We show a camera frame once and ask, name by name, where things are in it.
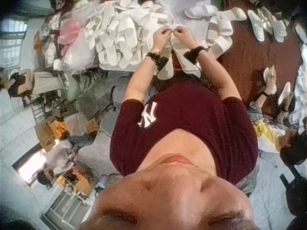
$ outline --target plastic bag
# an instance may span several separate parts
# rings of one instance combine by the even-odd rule
[[[59,31],[58,43],[62,45],[72,44],[78,37],[81,22],[74,19],[67,19],[63,23]]]
[[[94,13],[95,7],[99,4],[100,0],[90,1],[86,5],[86,7],[73,8],[71,11],[71,18],[79,21],[82,26],[85,26],[90,15]]]
[[[63,62],[72,72],[78,72],[93,66],[94,49],[90,50],[83,28],[80,30],[75,42],[67,50]]]

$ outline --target wall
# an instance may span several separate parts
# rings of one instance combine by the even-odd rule
[[[55,187],[47,190],[39,183],[29,187],[12,167],[39,142],[34,126],[31,109],[15,114],[0,126],[1,221],[23,219],[32,223],[36,229],[44,230],[48,228],[39,218],[61,189]]]

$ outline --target wristwatch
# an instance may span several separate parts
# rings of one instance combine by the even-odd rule
[[[189,60],[193,65],[196,65],[197,61],[197,57],[198,57],[198,53],[202,50],[205,50],[205,47],[203,46],[198,46],[195,49],[192,49],[190,51],[188,51],[187,53],[185,53],[183,56]]]

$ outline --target pink plastic bag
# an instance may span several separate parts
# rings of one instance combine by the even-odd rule
[[[58,43],[62,45],[72,44],[79,35],[81,23],[73,19],[67,19],[59,31]]]

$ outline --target black wristband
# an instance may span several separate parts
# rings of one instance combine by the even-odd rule
[[[189,60],[193,65],[196,65],[197,61],[197,57],[200,51],[205,50],[205,48],[203,46],[198,46],[195,49],[192,49],[190,51],[188,51],[187,53],[185,53],[183,56]]]
[[[269,97],[269,96],[270,96],[270,95],[267,94],[265,91],[263,91],[261,94],[264,95],[264,96],[266,96],[266,97]]]
[[[146,56],[150,57],[156,63],[156,65],[159,63],[159,59],[160,59],[159,54],[148,52]]]

